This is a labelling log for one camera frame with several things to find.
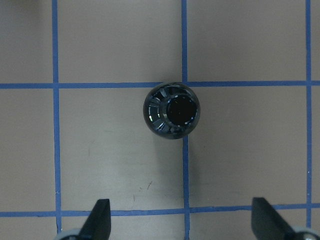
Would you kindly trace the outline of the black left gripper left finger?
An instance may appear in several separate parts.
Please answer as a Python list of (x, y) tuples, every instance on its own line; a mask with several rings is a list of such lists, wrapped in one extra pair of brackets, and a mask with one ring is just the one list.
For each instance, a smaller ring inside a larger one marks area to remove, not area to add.
[(109, 199), (99, 199), (79, 231), (80, 240), (108, 240), (111, 235)]

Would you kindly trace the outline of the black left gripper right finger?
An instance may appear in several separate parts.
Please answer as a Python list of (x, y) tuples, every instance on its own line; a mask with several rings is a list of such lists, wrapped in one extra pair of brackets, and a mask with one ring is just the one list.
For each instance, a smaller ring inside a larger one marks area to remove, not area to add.
[(293, 240), (294, 229), (264, 197), (251, 202), (251, 229), (257, 240)]

